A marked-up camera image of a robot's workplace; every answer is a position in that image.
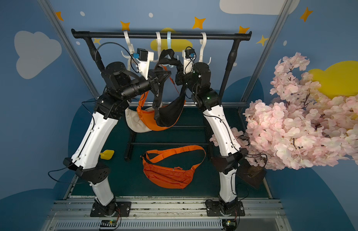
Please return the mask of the orange ripstop waist bag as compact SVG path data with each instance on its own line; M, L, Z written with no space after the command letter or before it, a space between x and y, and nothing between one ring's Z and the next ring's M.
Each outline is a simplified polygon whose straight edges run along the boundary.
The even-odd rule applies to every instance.
M162 167L157 163L174 155L202 151L206 155L203 147L198 145L189 145L166 150L149 150L141 155L143 173L149 181L155 185L166 189L184 189L193 180L196 169L202 162L193 165L189 170L181 167Z

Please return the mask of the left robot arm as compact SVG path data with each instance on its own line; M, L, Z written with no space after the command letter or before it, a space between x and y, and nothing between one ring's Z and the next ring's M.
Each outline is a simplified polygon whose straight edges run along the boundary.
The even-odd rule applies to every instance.
M89 127L76 152L64 159L64 165L88 182L95 194L91 217L118 217L120 206L111 191L110 168L99 162L100 153L111 131L124 115L129 100L150 90L158 90L171 72L162 67L144 68L145 73L128 71L122 62L103 66L101 76L106 89L96 101Z

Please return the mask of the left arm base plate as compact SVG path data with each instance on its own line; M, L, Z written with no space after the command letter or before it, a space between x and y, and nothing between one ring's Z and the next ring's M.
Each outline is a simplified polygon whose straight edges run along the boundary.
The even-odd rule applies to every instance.
M114 217L128 217L130 214L131 202L116 202L111 201L108 205L103 206L95 200L92 205L90 217L98 218L114 218Z

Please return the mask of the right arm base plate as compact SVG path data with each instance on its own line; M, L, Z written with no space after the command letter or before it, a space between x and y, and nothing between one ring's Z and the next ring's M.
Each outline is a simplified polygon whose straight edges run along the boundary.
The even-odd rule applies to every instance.
M241 201L234 200L225 203L223 201L206 200L205 206L208 217L245 216L245 209Z

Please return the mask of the orange sling bag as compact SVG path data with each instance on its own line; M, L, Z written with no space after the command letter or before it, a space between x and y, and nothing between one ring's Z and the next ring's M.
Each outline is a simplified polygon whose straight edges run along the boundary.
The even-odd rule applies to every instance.
M139 100L137 113L143 123L152 131L163 131L173 127L179 120L184 105L185 93L180 92L179 96L170 104L161 106L162 99L156 99L152 110L143 110L149 91L146 91Z

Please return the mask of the cream sling bag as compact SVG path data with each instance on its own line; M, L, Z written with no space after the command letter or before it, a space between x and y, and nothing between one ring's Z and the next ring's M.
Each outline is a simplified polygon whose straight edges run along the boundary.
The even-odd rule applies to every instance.
M125 110L125 117L128 127L136 133L146 133L152 131L140 119L137 111L127 108Z

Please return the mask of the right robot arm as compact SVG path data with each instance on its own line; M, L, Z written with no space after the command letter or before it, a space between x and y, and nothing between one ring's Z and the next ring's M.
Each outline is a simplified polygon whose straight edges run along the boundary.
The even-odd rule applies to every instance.
M242 147L233 135L224 114L220 96L210 86L211 71L205 63L193 67L177 68L175 82L191 91L191 99L209 123L218 143L220 156L212 163L219 172L219 208L222 214L230 215L238 206L235 177L238 162L245 157Z

